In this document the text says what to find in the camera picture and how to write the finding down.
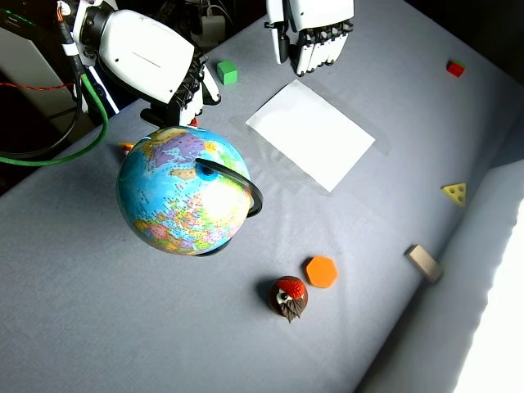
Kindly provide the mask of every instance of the green cable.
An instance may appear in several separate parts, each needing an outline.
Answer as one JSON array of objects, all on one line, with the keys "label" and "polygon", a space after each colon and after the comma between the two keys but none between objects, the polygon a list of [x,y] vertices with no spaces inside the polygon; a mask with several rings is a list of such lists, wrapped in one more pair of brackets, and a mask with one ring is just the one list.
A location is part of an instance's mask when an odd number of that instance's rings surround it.
[{"label": "green cable", "polygon": [[93,86],[91,85],[91,82],[89,82],[89,79],[86,74],[80,75],[80,78],[82,79],[82,82],[84,82],[84,86],[88,90],[89,94],[97,104],[97,108],[100,111],[100,114],[102,115],[102,131],[98,134],[97,138],[89,145],[83,148],[82,150],[78,150],[76,153],[71,154],[70,156],[65,156],[62,158],[55,158],[54,160],[45,160],[45,161],[26,161],[26,160],[13,160],[12,158],[6,158],[6,157],[0,157],[0,162],[3,162],[5,164],[12,164],[12,165],[22,165],[22,166],[49,166],[49,165],[58,165],[62,164],[67,161],[74,160],[75,158],[78,158],[80,156],[83,156],[85,153],[91,151],[98,143],[102,141],[103,138],[106,137],[107,132],[109,131],[109,119],[107,118],[106,109],[104,108],[102,101],[100,101],[100,98],[98,98],[98,95],[95,93],[95,90]]}]

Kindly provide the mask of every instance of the red block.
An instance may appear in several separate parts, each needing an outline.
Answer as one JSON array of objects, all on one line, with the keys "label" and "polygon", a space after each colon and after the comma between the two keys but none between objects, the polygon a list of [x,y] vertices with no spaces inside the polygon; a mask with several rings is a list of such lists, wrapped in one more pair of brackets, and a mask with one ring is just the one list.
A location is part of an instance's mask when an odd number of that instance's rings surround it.
[{"label": "red block", "polygon": [[463,74],[464,70],[466,70],[466,67],[464,67],[462,64],[458,63],[457,61],[450,61],[448,62],[446,69],[448,70],[450,74],[459,78],[460,75]]}]

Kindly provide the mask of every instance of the white sheet of paper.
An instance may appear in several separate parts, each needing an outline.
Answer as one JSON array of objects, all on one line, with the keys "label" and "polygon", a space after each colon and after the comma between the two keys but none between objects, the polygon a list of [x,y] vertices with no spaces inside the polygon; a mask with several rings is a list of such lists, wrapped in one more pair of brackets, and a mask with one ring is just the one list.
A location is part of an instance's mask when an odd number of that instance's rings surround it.
[{"label": "white sheet of paper", "polygon": [[329,192],[375,138],[294,80],[247,122]]}]

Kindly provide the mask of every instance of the beige rectangular block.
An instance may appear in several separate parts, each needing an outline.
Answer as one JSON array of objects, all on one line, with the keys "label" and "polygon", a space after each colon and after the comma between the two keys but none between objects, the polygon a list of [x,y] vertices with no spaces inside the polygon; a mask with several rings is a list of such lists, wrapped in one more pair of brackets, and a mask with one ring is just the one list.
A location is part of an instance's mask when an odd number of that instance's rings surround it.
[{"label": "beige rectangular block", "polygon": [[442,268],[420,244],[410,247],[405,255],[413,262],[428,282],[436,282],[442,275]]}]

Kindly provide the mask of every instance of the green led light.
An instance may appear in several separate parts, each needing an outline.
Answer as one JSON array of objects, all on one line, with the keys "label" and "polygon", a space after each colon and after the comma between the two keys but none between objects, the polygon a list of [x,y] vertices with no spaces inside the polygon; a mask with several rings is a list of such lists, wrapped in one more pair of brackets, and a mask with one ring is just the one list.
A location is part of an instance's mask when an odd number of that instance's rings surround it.
[{"label": "green led light", "polygon": [[33,23],[32,21],[27,20],[27,19],[25,19],[23,16],[20,16],[20,15],[14,13],[14,12],[12,12],[12,11],[6,10],[6,14],[13,15],[15,18],[18,18],[18,19],[24,21],[25,23],[27,23],[27,24],[29,24],[29,25],[36,26],[36,24]]}]

